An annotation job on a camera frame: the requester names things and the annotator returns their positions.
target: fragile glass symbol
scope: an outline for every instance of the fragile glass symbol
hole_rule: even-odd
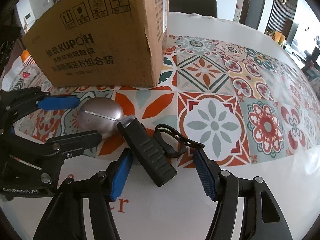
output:
[[[81,18],[81,17],[84,17],[84,16],[82,15],[82,8],[81,8],[81,7],[78,7],[78,8],[77,8],[77,11],[78,11],[78,13],[80,14],[80,18]]]

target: cardboard box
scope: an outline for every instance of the cardboard box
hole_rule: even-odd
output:
[[[168,0],[60,0],[23,42],[56,87],[152,87],[162,68]]]

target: metal screw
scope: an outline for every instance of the metal screw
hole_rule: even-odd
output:
[[[65,184],[70,184],[72,181],[73,181],[72,178],[66,178],[66,179],[64,180],[64,183],[65,183]]]
[[[229,172],[229,171],[226,171],[226,170],[223,170],[223,171],[221,171],[221,175],[222,175],[223,177],[228,177],[228,176],[230,175],[230,172]]]
[[[41,181],[43,183],[50,183],[50,181],[51,181],[50,175],[48,173],[42,173],[41,174]]]
[[[61,147],[60,147],[60,144],[59,144],[59,143],[54,143],[54,144],[52,144],[52,148],[53,148],[55,151],[58,151],[58,150],[60,150],[60,149],[61,149]]]
[[[99,172],[97,173],[97,176],[98,176],[99,178],[103,178],[104,176],[106,176],[106,172],[105,172],[105,171],[99,171]]]
[[[258,183],[262,183],[262,182],[263,182],[263,178],[261,178],[261,177],[255,177],[254,179],[255,179],[256,182],[258,182]]]

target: round table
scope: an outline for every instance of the round table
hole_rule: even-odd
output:
[[[205,152],[237,177],[261,176],[275,196],[293,239],[319,215],[320,106],[303,73],[271,38],[247,26],[200,15],[170,13],[159,85],[53,88],[43,75],[32,86],[51,94],[116,100],[151,134],[159,123],[205,144]],[[77,109],[37,111],[15,125],[37,142],[78,132]],[[119,135],[65,161],[66,177],[105,170],[126,146]],[[188,152],[172,160],[176,177],[157,187],[135,161],[122,196],[110,206],[121,239],[205,239],[216,203],[207,197]],[[0,205],[22,239],[30,240],[51,198],[17,198]],[[232,239],[243,214],[239,199]],[[87,239],[93,240],[84,200]]]

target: black chair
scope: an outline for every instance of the black chair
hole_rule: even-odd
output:
[[[218,17],[217,0],[169,0],[169,12]]]

